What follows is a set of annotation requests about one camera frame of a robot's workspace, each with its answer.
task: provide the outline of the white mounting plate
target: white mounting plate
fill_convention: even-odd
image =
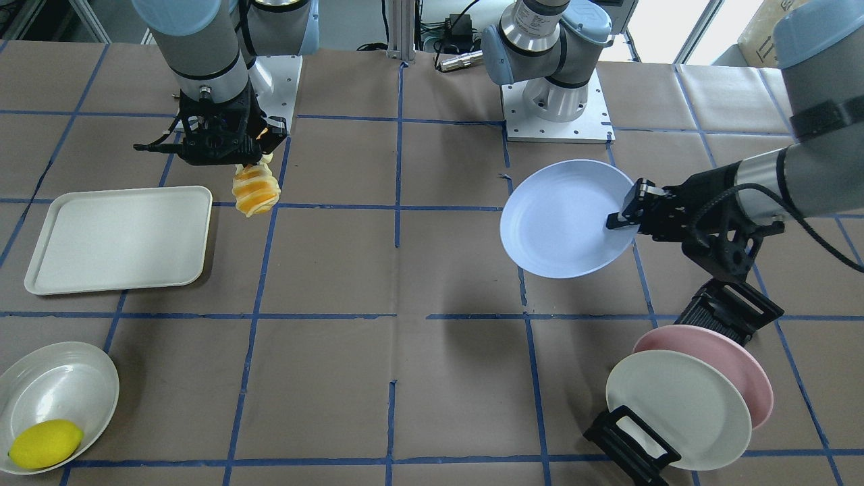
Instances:
[[[294,121],[303,58],[299,55],[259,56],[249,70],[258,105],[268,117],[284,117],[288,134]]]
[[[606,98],[597,71],[588,82],[588,102],[582,115],[571,122],[552,122],[525,109],[522,91],[528,81],[501,87],[501,105],[507,120],[507,140],[514,142],[556,142],[565,144],[604,144],[615,140]]]

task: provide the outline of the cardboard box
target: cardboard box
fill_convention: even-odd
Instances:
[[[774,26],[789,12],[808,0],[765,0],[738,38],[738,47],[747,64],[753,67],[777,67],[774,48]]]

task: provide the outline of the yellow lemon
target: yellow lemon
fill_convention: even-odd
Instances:
[[[24,469],[42,469],[63,462],[72,456],[84,433],[68,420],[57,419],[36,424],[22,432],[9,457]]]

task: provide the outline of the rectangular tray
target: rectangular tray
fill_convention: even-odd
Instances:
[[[36,295],[187,285],[204,269],[213,195],[201,186],[64,194],[24,277]]]

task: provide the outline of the plate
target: plate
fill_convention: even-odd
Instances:
[[[567,160],[519,184],[501,214],[501,242],[527,272],[548,278],[587,275],[611,263],[638,227],[607,229],[633,182],[596,160]]]
[[[186,285],[204,269],[213,195],[201,186],[64,194],[24,277],[36,295]]]
[[[31,475],[53,470],[86,451],[111,421],[120,379],[111,358],[85,342],[59,342],[24,356],[0,376],[0,470]],[[81,445],[60,464],[23,469],[9,456],[15,438],[52,419],[72,421],[84,432]]]
[[[634,353],[668,349],[705,361],[721,372],[747,403],[753,428],[763,425],[774,408],[774,391],[765,370],[737,342],[711,329],[672,324],[652,329],[639,338]]]
[[[626,405],[681,454],[670,465],[715,470],[744,453],[752,433],[740,393],[719,371],[693,356],[665,349],[621,360],[606,384],[609,410]],[[619,427],[653,457],[663,449],[630,419]]]

